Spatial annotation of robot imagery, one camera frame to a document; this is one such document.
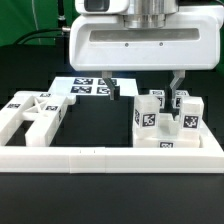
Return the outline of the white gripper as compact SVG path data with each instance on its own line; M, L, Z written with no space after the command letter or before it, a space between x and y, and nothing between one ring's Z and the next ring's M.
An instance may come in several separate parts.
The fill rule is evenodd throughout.
M77 71L103 71L110 99L120 98L111 71L174 70L168 99L184 70L212 69L220 58L221 19L214 14L176 13L166 26L128 29L120 16L81 16L71 27L69 57Z

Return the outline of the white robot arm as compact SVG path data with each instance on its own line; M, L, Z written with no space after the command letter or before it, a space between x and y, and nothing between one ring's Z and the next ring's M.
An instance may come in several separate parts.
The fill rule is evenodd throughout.
M114 71L171 70L176 90L187 70L220 60L224 6L190 0L75 0L69 59L77 71L99 71L118 98Z

